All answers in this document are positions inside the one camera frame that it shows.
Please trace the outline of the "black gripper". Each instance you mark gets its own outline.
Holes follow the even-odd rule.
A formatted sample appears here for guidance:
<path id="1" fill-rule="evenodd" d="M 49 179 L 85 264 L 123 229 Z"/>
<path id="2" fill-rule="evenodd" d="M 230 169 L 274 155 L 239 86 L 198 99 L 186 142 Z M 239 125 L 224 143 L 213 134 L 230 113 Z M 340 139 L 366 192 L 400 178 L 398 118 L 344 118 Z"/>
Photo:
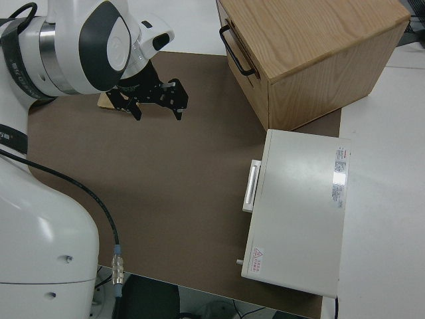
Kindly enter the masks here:
<path id="1" fill-rule="evenodd" d="M 162 82 L 151 62 L 137 74 L 121 79 L 116 88 L 106 92 L 114 109 L 129 112 L 140 121 L 142 111 L 137 103 L 156 104 L 170 109 L 176 120 L 180 121 L 187 108 L 188 94 L 180 80 L 173 78 Z"/>

